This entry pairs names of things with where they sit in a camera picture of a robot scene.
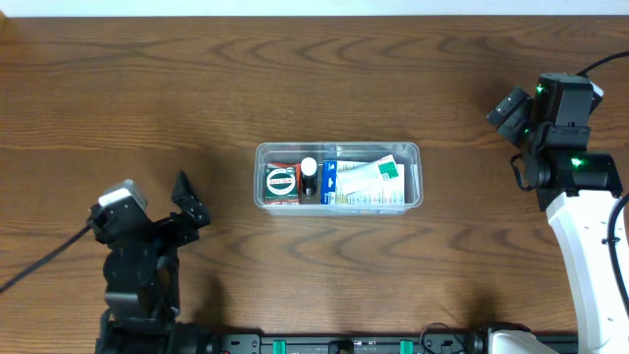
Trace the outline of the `dark bottle white cap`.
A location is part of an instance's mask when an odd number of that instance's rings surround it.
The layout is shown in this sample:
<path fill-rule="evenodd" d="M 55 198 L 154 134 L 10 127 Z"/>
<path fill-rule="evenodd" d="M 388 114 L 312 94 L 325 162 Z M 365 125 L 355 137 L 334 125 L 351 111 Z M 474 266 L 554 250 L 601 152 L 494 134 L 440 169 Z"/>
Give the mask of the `dark bottle white cap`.
<path fill-rule="evenodd" d="M 316 193 L 318 165 L 314 158 L 305 157 L 300 163 L 301 190 L 306 197 Z"/>

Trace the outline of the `blue fever patch packet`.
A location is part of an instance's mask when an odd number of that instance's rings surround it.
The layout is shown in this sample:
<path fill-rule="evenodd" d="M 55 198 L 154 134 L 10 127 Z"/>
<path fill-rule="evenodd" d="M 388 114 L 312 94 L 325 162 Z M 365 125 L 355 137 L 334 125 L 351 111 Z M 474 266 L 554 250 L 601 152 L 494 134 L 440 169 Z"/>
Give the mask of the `blue fever patch packet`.
<path fill-rule="evenodd" d="M 350 170 L 365 162 L 345 160 L 325 160 L 322 165 L 320 203 L 322 205 L 403 205 L 405 203 L 405 171 L 404 165 L 398 164 L 401 176 L 390 182 L 382 182 L 370 189 L 344 195 L 340 190 L 337 173 Z"/>

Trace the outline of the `green white card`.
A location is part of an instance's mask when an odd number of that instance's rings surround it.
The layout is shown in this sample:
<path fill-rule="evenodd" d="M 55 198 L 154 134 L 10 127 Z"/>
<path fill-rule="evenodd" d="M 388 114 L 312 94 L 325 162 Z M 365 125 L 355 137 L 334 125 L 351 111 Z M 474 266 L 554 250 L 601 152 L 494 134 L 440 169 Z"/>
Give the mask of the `green white card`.
<path fill-rule="evenodd" d="M 390 154 L 376 161 L 338 172 L 338 188 L 342 194 L 350 195 L 396 181 L 401 176 L 401 169 Z"/>

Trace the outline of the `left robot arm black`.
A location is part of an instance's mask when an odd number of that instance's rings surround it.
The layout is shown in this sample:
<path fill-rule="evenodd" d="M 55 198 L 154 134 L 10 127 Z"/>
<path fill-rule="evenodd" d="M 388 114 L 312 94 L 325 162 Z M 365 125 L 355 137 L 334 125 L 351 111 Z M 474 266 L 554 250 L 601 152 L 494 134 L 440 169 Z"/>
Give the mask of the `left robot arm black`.
<path fill-rule="evenodd" d="M 220 339 L 181 314 L 178 249 L 196 242 L 210 224 L 187 174 L 177 175 L 171 201 L 180 211 L 159 220 L 145 213 L 147 201 L 127 179 L 90 208 L 86 225 L 110 250 L 103 265 L 107 310 L 101 317 L 97 353 L 196 353 L 221 351 Z"/>

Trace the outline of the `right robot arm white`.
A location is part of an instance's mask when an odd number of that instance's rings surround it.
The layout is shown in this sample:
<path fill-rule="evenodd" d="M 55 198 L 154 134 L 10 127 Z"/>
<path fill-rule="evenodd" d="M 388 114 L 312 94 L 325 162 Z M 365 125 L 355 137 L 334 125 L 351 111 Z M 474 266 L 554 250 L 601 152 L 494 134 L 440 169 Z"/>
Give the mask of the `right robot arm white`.
<path fill-rule="evenodd" d="M 584 78 L 514 88 L 487 115 L 518 151 L 518 188 L 535 192 L 559 244 L 577 319 L 580 353 L 628 350 L 628 197 L 612 156 L 588 149 L 601 90 Z"/>

